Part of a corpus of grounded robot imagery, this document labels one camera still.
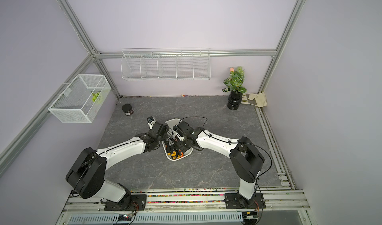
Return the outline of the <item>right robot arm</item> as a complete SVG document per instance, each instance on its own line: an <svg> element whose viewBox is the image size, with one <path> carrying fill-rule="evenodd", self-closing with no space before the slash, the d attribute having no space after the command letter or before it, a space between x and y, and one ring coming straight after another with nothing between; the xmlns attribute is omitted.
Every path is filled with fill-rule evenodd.
<svg viewBox="0 0 382 225"><path fill-rule="evenodd" d="M174 125L173 131L178 137L176 145L184 148L210 149L228 157L240 178L236 200L242 203L242 206L254 203L256 185L265 158L249 138L244 136L240 139L226 138L202 127L194 129L185 121Z"/></svg>

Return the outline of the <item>white storage box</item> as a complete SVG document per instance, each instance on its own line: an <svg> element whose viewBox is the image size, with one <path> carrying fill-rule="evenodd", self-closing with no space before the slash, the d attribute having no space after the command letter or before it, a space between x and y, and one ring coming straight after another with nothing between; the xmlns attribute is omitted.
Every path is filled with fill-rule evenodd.
<svg viewBox="0 0 382 225"><path fill-rule="evenodd" d="M171 161L181 160L189 155L191 155L194 149L191 147L187 151L182 151L177 144L180 139L177 136L177 133L173 130L173 127L180 122L179 118L174 118L166 121L166 124L169 126L169 130L167 132L167 138L164 142L162 142L162 147L164 149L166 157Z"/></svg>

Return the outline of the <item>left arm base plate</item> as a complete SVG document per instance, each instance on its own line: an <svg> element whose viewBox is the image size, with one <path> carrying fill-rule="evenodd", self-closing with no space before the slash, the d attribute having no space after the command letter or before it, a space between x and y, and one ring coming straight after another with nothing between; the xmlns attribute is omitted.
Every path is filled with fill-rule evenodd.
<svg viewBox="0 0 382 225"><path fill-rule="evenodd" d="M143 211L147 204L146 194L127 194L120 202L107 201L105 211Z"/></svg>

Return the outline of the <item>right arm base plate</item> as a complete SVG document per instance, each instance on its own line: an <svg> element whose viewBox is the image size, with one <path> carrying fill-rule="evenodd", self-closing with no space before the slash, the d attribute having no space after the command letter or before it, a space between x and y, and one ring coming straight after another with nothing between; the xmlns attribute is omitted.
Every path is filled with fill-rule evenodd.
<svg viewBox="0 0 382 225"><path fill-rule="evenodd" d="M264 209L266 208L262 193L254 193L250 199L246 199L237 193L224 194L226 209Z"/></svg>

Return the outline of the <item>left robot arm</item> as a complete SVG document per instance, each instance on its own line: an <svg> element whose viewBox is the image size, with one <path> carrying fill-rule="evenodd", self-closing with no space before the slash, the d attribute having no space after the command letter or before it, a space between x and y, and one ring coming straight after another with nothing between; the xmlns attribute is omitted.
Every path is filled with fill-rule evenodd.
<svg viewBox="0 0 382 225"><path fill-rule="evenodd" d="M105 173L123 160L157 149L168 138L166 123L151 122L147 133L108 148L85 148L66 175L66 181L83 199L101 198L121 205L130 204L131 192L124 186L105 179Z"/></svg>

